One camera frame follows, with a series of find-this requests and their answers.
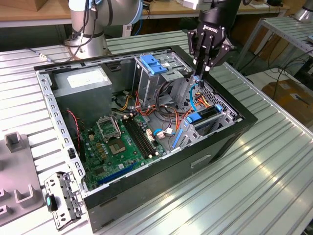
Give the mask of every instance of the expansion slot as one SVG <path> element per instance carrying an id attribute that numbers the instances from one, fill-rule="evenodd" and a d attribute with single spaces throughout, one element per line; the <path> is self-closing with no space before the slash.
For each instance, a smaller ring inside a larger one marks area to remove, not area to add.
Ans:
<path id="1" fill-rule="evenodd" d="M 112 174 L 112 175 L 109 175 L 109 176 L 107 176 L 107 177 L 105 177 L 105 178 L 103 178 L 103 179 L 101 179 L 101 180 L 98 180 L 98 181 L 97 181 L 97 182 L 98 182 L 98 185 L 105 184 L 105 183 L 107 183 L 107 182 L 110 182 L 110 181 L 112 181 L 112 180 L 114 180 L 114 179 L 116 179 L 116 178 L 122 176 L 122 175 L 125 175 L 125 174 L 128 173 L 128 172 L 131 172 L 131 171 L 133 170 L 133 167 L 134 167 L 136 164 L 137 164 L 137 163 L 134 163 L 134 164 L 128 166 L 127 168 L 125 168 L 125 169 L 122 169 L 122 170 L 120 170 L 120 171 L 118 171 L 118 172 L 116 172 L 116 173 L 114 173 L 114 174 Z"/>

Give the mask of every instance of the ram slot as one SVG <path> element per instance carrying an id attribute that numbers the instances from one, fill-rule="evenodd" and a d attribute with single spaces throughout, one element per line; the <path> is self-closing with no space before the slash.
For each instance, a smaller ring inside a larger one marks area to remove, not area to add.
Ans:
<path id="1" fill-rule="evenodd" d="M 123 124 L 145 159 L 149 158 L 149 155 L 155 154 L 155 151 L 151 147 L 150 143 L 138 127 L 137 122 L 132 119 L 128 119 L 123 120 Z"/>

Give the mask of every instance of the robotiq logo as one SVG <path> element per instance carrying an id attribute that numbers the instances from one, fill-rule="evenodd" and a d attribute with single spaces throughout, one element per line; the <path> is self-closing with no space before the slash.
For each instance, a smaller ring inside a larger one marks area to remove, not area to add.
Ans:
<path id="1" fill-rule="evenodd" d="M 210 26 L 206 26 L 206 25 L 204 25 L 203 26 L 203 30 L 209 30 L 209 31 L 212 31 L 212 32 L 214 32 L 214 33 L 217 33 L 218 32 L 218 30 L 217 29 L 215 29 L 215 28 L 211 28 Z"/>

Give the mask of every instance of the slotted metal surface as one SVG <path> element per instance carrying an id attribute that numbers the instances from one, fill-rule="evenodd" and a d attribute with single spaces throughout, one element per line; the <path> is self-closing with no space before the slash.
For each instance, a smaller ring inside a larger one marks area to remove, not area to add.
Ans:
<path id="1" fill-rule="evenodd" d="M 265 18 L 262 25 L 304 52 L 313 50 L 313 43 L 308 36 L 313 35 L 313 22 L 302 23 L 292 17 Z"/>
<path id="2" fill-rule="evenodd" d="M 108 40 L 113 54 L 179 45 L 184 33 L 169 32 Z M 36 50 L 64 61 L 63 46 Z M 28 50 L 0 53 L 0 138 L 27 134 L 42 188 L 56 171 L 67 171 Z M 313 218 L 312 134 L 229 65 L 212 75 L 241 101 L 258 122 L 227 154 L 198 174 L 111 223 L 98 234 L 301 234 Z M 42 207 L 0 228 L 0 234 L 54 234 Z M 58 234 L 91 234 L 86 215 Z"/>

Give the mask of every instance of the motherboard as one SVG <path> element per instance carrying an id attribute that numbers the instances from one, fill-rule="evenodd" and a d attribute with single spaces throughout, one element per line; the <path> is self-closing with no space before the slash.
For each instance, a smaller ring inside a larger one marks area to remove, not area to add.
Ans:
<path id="1" fill-rule="evenodd" d="M 101 118 L 81 135 L 85 149 L 85 182 L 89 190 L 166 154 L 150 135 L 141 115 L 119 120 Z"/>

